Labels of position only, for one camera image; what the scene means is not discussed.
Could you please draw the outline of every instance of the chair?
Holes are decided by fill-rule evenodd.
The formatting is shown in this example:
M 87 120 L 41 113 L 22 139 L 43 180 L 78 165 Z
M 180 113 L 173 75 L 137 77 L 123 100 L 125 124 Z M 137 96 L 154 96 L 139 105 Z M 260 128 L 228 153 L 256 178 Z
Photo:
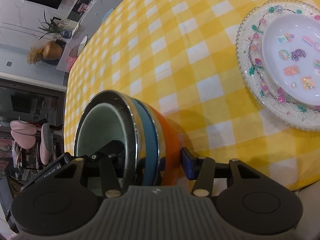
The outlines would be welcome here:
M 16 120 L 11 121 L 11 135 L 15 141 L 23 148 L 30 149 L 36 143 L 37 127 L 26 122 Z M 45 123 L 41 127 L 41 143 L 40 143 L 40 159 L 44 165 L 49 163 L 51 154 L 53 153 L 53 137 L 50 126 Z

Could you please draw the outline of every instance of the white wall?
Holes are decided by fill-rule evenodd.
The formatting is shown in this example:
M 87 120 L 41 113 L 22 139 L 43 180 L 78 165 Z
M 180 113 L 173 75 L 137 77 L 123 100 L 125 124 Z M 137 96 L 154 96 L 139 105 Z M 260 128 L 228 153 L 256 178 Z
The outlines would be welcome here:
M 47 20 L 52 17 L 67 18 L 77 0 L 62 0 L 59 9 L 23 0 L 0 0 L 0 44 L 30 49 L 42 45 L 48 39 L 41 39 L 38 18 L 43 21 L 43 10 Z
M 24 49 L 17 49 L 0 44 L 0 72 L 62 85 L 64 77 L 63 71 L 57 70 L 56 66 L 51 66 L 43 62 L 29 65 L 27 63 L 27 52 L 28 51 Z M 12 62 L 10 67 L 6 66 L 8 61 Z
M 0 207 L 0 234 L 4 239 L 9 239 L 14 232 L 9 228 L 8 223 L 5 221 L 5 215 L 3 213 L 2 208 Z

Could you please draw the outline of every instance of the orange mug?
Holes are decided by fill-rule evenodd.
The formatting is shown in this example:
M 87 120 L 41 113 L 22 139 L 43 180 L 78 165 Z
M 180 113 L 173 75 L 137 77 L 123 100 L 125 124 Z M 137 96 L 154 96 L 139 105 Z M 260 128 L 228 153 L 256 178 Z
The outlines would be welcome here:
M 158 117 L 165 141 L 165 167 L 161 186 L 172 186 L 176 184 L 181 163 L 178 135 L 169 122 L 156 109 L 153 107 L 151 109 Z

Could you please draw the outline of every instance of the metal rim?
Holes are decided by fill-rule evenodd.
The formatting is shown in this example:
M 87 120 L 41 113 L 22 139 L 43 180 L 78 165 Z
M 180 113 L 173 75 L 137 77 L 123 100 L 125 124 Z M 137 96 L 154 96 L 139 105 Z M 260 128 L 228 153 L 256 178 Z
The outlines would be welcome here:
M 90 100 L 90 102 L 84 109 L 84 112 L 82 113 L 80 121 L 77 125 L 74 139 L 74 155 L 76 155 L 79 132 L 84 119 L 90 112 L 90 110 L 100 103 L 109 103 L 114 106 L 118 106 L 126 111 L 128 116 L 125 120 L 123 120 L 123 123 L 127 122 L 132 126 L 132 134 L 128 135 L 125 133 L 124 135 L 126 141 L 126 143 L 124 144 L 126 155 L 121 188 L 124 191 L 127 191 L 130 185 L 134 185 L 137 163 L 139 159 L 143 157 L 143 155 L 145 156 L 145 138 L 143 133 L 142 121 L 136 107 L 133 105 L 131 99 L 128 96 L 114 90 L 105 90 L 98 93 Z
M 161 160 L 161 158 L 165 157 L 165 140 L 164 140 L 163 130 L 162 130 L 161 124 L 159 122 L 159 119 L 156 116 L 156 113 L 150 108 L 150 106 L 142 101 L 139 101 L 139 100 L 137 100 L 137 101 L 144 106 L 146 111 L 151 116 L 153 125 L 156 130 L 157 142 L 158 142 L 158 163 L 157 163 L 157 171 L 158 171 L 159 165 L 160 165 L 160 160 Z M 157 176 L 155 176 L 155 180 L 154 180 L 153 184 L 156 183 L 156 180 L 157 180 Z
M 146 158 L 144 165 L 139 165 L 143 170 L 142 186 L 152 186 L 157 174 L 157 164 L 159 158 L 159 147 L 156 129 L 151 119 L 150 114 L 145 107 L 136 99 L 132 99 L 132 102 L 136 106 L 142 125 L 144 129 L 144 136 L 146 141 Z

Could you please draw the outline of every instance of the glass plate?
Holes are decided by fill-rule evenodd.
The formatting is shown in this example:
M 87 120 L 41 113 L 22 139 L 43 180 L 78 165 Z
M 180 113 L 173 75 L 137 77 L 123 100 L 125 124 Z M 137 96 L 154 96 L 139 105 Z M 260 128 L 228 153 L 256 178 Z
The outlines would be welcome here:
M 306 93 L 308 92 L 308 90 L 310 90 L 311 92 L 315 92 L 317 88 L 313 89 L 313 86 L 315 86 L 313 78 L 310 79 L 308 75 L 303 77 L 301 76 L 300 78 L 305 77 L 306 79 L 300 79 L 299 82 L 290 82 L 290 86 L 292 87 L 280 87 L 279 79 L 272 78 L 271 72 L 268 73 L 265 70 L 265 67 L 267 68 L 266 64 L 268 64 L 269 67 L 273 65 L 272 61 L 268 60 L 265 62 L 262 56 L 261 44 L 262 39 L 264 38 L 265 31 L 268 32 L 267 27 L 273 21 L 284 16 L 289 17 L 289 15 L 300 15 L 301 17 L 309 17 L 317 24 L 317 21 L 320 20 L 320 10 L 298 0 L 270 0 L 264 3 L 261 7 L 252 9 L 247 14 L 240 25 L 236 40 L 236 53 L 240 71 L 246 85 L 249 87 L 252 94 L 270 112 L 293 127 L 304 130 L 320 130 L 320 106 L 302 103 L 301 101 L 294 99 L 291 95 L 289 95 L 289 93 L 286 92 L 291 92 L 292 90 L 297 89 L 298 85 L 308 88 L 305 91 Z M 293 35 L 293 37 L 291 34 L 292 33 L 288 34 L 284 32 L 284 37 L 282 37 L 282 39 L 279 38 L 279 42 L 282 42 L 282 45 L 286 45 L 286 43 L 292 43 L 293 41 L 289 40 L 296 39 L 296 36 Z M 306 39 L 306 41 L 304 40 L 306 46 L 311 46 L 311 44 L 308 45 L 308 42 L 310 42 L 309 39 Z M 295 62 L 299 62 L 299 60 L 304 60 L 302 51 L 294 52 L 295 54 L 293 55 L 293 57 L 295 59 L 296 57 L 298 57 L 298 61 L 293 61 L 290 58 L 289 60 L 292 61 L 292 65 L 295 65 Z M 280 50 L 278 50 L 278 47 L 277 53 L 279 59 L 281 59 L 280 57 L 288 57 L 286 52 L 280 52 Z M 288 51 L 288 54 L 289 57 L 292 56 L 291 51 Z M 316 61 L 313 70 L 310 70 L 310 75 L 312 75 L 311 77 L 316 76 L 315 73 L 318 69 L 318 65 L 319 62 Z M 297 71 L 297 69 L 295 69 L 295 67 L 292 67 L 286 69 L 285 71 L 286 74 L 288 74 Z

